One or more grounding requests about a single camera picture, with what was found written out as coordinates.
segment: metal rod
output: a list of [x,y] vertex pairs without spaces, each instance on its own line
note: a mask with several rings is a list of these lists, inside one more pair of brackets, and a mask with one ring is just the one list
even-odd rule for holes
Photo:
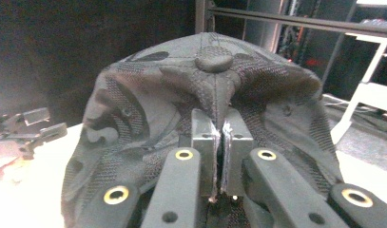
[[265,12],[245,11],[239,9],[210,8],[214,15],[230,16],[256,21],[281,23],[290,26],[300,26],[310,29],[321,29],[335,32],[351,32],[355,34],[372,35],[387,38],[387,28],[366,26],[358,23],[338,22],[315,18],[294,17]]
[[196,0],[196,34],[206,31],[206,14],[207,1],[206,0]]
[[363,83],[368,83],[371,80],[372,75],[374,74],[375,69],[377,68],[377,65],[380,62],[380,59],[382,58],[383,53],[385,52],[385,49],[387,47],[387,44],[380,44],[377,48],[377,52],[374,55],[374,58],[371,61],[371,64],[368,66],[367,71],[364,74],[364,77],[362,77]]
[[[357,1],[353,2],[353,5],[350,8],[350,11],[347,14],[347,17],[345,19],[346,22],[350,22],[351,18],[353,17],[354,13],[356,13],[357,9]],[[326,69],[323,72],[323,76],[321,77],[321,84],[324,86],[326,83],[327,77],[329,76],[330,72],[332,71],[333,64],[336,61],[336,58],[339,56],[339,52],[341,50],[342,44],[344,42],[344,34],[341,34],[336,41],[335,48],[333,49],[332,54],[330,55],[329,58],[329,63],[327,64]]]

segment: screw hole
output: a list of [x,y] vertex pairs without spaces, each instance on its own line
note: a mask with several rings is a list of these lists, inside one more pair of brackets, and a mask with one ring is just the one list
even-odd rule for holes
[[350,198],[352,198],[353,200],[357,200],[359,202],[365,202],[366,201],[364,197],[362,197],[362,196],[360,196],[360,195],[358,195],[356,193],[350,193],[348,196]]
[[122,115],[124,115],[126,117],[130,117],[131,116],[131,111],[128,110],[127,108],[123,108],[122,109]]
[[282,109],[282,112],[284,113],[284,116],[291,116],[292,109],[287,105]]
[[272,161],[274,160],[277,156],[275,153],[271,152],[271,151],[268,151],[268,150],[261,150],[258,152],[258,156],[263,159],[263,160],[267,160],[267,161]]
[[189,153],[182,152],[181,154],[179,154],[179,156],[181,156],[182,158],[187,158],[187,157],[189,157]]
[[316,224],[319,224],[319,225],[324,224],[324,218],[317,213],[310,213],[309,219],[311,219],[311,221],[315,222]]
[[122,197],[123,196],[123,192],[121,191],[116,191],[116,192],[112,192],[109,197],[113,200],[117,200],[118,198]]
[[356,189],[347,188],[342,190],[341,194],[347,201],[353,203],[356,206],[372,207],[374,205],[371,198]]
[[178,215],[175,212],[166,212],[163,215],[163,221],[166,223],[173,223],[178,219]]
[[21,123],[22,121],[24,121],[24,118],[23,118],[23,117],[20,117],[20,118],[16,121],[16,123],[19,124],[19,123]]
[[268,153],[268,152],[263,152],[262,155],[265,156],[265,157],[267,157],[267,158],[273,157],[273,155],[270,154],[270,153]]
[[175,157],[178,160],[185,161],[185,160],[189,160],[189,159],[193,158],[193,153],[189,150],[180,150],[180,151],[176,152]]

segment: metal frame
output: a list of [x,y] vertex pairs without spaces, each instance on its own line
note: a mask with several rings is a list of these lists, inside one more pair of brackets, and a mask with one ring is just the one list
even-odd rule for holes
[[371,35],[387,38],[387,28],[377,28],[358,23],[338,22],[315,18],[304,18],[273,13],[246,11],[211,7],[207,0],[196,0],[196,33],[207,31],[207,15],[221,15],[235,18],[281,23],[289,26],[300,26],[310,29],[321,29],[335,32],[351,32],[355,34]]

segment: metal bracket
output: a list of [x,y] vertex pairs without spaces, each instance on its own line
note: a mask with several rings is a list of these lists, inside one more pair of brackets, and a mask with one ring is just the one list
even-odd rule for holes
[[139,189],[132,183],[105,186],[83,211],[74,228],[136,227],[138,220],[134,214],[140,196]]
[[169,152],[148,205],[143,228],[197,227],[200,161],[200,153],[193,148],[181,147]]
[[240,112],[229,108],[223,125],[224,157],[221,190],[228,196],[243,196],[242,161],[253,149],[253,138]]
[[215,7],[216,4],[214,3],[214,1],[196,0],[196,34],[201,32],[213,31],[214,20],[211,30],[209,30],[208,24],[209,20],[214,18],[214,13],[209,11],[209,9]]
[[48,128],[43,128],[39,134],[16,134],[16,131],[22,126],[48,121],[49,118],[50,114],[45,107],[16,114],[11,117],[7,115],[0,116],[0,143],[8,141],[16,142],[17,149],[23,153],[22,157],[26,160],[32,159],[35,147],[66,136],[67,125],[65,123],[59,123]]
[[192,110],[191,147],[202,156],[201,196],[217,194],[217,141],[220,135],[211,119],[200,109]]
[[263,203],[273,216],[273,227],[348,227],[326,201],[280,153],[254,149],[244,161],[247,196]]
[[363,188],[337,184],[330,190],[327,201],[350,227],[387,227],[387,204]]

